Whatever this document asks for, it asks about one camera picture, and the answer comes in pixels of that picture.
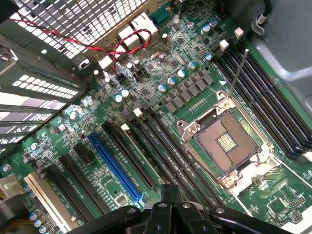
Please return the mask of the open grey PC case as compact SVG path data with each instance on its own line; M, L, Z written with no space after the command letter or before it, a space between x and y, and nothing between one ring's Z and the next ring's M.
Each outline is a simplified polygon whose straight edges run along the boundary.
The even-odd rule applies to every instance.
M55 48L52 60L62 71L78 68L79 77L67 80L47 74L36 64L28 77L41 78L29 91L11 88L12 72L0 75L0 91L66 106L86 95L88 66L97 60L147 52L158 40L153 26L170 17L191 13L204 24L229 18L242 27L267 63L289 86L312 116L312 0L15 0L12 10L0 0L3 40L21 45L26 33L39 32Z

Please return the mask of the white expansion slot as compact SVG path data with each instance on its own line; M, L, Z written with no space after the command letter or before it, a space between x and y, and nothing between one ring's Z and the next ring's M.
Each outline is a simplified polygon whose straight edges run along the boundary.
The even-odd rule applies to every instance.
M71 220L72 215L51 186L44 179L40 179L36 172L27 175L24 180L64 234L79 226L76 221Z

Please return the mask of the silver CPU socket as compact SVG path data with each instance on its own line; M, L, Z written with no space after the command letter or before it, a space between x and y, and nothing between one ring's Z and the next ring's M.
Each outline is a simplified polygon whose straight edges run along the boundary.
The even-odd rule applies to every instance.
M268 162L275 150L242 105L227 95L219 90L216 104L191 122L180 119L177 127L193 159L230 192L239 170Z

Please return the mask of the green motherboard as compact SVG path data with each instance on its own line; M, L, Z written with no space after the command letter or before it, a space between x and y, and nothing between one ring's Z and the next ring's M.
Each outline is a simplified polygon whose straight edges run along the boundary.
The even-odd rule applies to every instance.
M64 234L24 180L33 172L51 186L78 227L87 224L49 176L47 168L50 165L58 167L95 219L103 216L59 160L65 154L69 154L79 166L109 206L110 212L128 205L143 211L160 202L161 192L157 194L149 190L101 127L106 121L117 130L122 124L127 124L139 135L127 116L133 115L135 108L143 109L144 103L152 108L188 154L223 201L222 206L293 234L312 234L312 148L283 151L235 87L231 97L242 105L274 146L280 166L258 177L236 196L222 189L183 146L177 122L180 119L191 122L206 112L217 103L219 90L229 93L241 62L229 54L234 30L241 28L252 47L258 49L247 32L229 18L204 24L203 18L193 19L191 13L178 18L168 6L164 9L170 17L162 26L152 27L153 32L158 32L159 40L147 52L118 58L114 66L110 65L110 58L97 60L88 66L89 74L82 77L87 92L80 101L66 106L61 101L0 91L0 178L15 175L24 189L23 194L11 198L0 190L0 234ZM79 77L76 65L72 71L61 70L60 63L52 60L54 51L55 48L39 32L27 32L21 45L5 41L0 36L0 75L7 76L12 72L16 80L10 81L8 86L20 87L24 91L42 82L41 78L25 74L27 70L34 71L36 64L46 66L47 74L53 77L67 80ZM136 188L144 194L143 205L135 204L91 145L87 136L92 132L98 134ZM77 143L82 143L93 154L93 163L84 165L73 150ZM202 203L184 200L206 211L217 207L208 209Z

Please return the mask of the white power plug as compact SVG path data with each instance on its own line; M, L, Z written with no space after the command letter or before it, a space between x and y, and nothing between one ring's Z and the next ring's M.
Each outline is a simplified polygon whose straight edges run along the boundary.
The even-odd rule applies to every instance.
M0 178L0 190L3 191L7 198L11 198L24 193L23 186L17 180L15 175L9 175Z

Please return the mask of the thin metal locking lever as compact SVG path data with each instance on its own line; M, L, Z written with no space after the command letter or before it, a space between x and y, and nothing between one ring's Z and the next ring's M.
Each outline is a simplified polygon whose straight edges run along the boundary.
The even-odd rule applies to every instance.
M236 84L236 82L237 82L237 80L238 80L238 77L239 77L239 75L240 75L240 72L242 71L242 68L243 68L243 65L244 65L244 63L245 63L245 61L246 61L246 58L247 58L248 53L249 53L249 49L245 49L245 51L244 51L244 53L243 53L242 60L241 60L241 62L240 62L240 64L239 64L239 67L238 67L238 69L237 69L237 71L236 71L236 74L235 74L235 77L234 77L234 79L233 79L233 82L232 82L232 84L231 84L229 93L228 93L228 95L227 95L228 98L230 98L231 95L232 95L232 92L233 92L233 90L234 90L235 84Z

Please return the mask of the blue expansion slot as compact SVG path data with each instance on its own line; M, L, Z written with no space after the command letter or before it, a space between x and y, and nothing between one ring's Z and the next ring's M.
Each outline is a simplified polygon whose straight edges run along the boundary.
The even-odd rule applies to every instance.
M113 172L115 177L120 181L123 188L128 192L135 204L143 205L144 194L140 192L132 180L122 169L122 166L114 159L110 150L103 143L96 132L92 132L87 136L91 145L95 148L102 160L107 164L109 169Z

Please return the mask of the short black expansion slot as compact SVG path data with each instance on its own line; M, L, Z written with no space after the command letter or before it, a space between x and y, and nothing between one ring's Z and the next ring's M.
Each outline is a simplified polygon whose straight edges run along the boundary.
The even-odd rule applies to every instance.
M76 152L79 158L83 161L84 165L90 165L91 163L94 162L95 157L82 143L77 143L73 147L73 150Z

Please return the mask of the long black expansion slot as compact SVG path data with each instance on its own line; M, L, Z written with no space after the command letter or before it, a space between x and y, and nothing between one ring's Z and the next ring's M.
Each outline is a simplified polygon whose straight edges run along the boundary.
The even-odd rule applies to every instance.
M121 154L125 157L134 171L140 176L145 185L151 190L156 186L156 182L150 173L143 167L143 164L135 156L135 153L125 143L123 137L119 131L114 127L112 123L106 121L102 124L102 129L110 137L112 142L117 146Z
M63 166L71 172L71 174L76 178L80 186L83 188L85 193L88 195L90 200L96 206L98 211L102 215L108 214L111 209L106 204L106 202L102 199L99 192L93 187L92 183L86 178L84 173L81 171L79 166L74 162L69 154L63 155L60 159Z
M56 165L50 165L47 168L47 172L51 179L57 184L65 198L72 205L78 216L86 223L95 220L92 212L88 209L80 196L75 192L58 167Z

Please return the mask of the metal socket cover frame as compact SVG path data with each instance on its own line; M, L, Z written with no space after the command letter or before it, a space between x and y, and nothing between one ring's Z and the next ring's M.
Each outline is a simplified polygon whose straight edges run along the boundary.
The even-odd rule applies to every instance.
M238 196L242 191L250 187L259 176L264 176L273 168L280 166L280 163L273 157L268 162L260 164L251 163L238 171L238 181L230 188L230 192Z

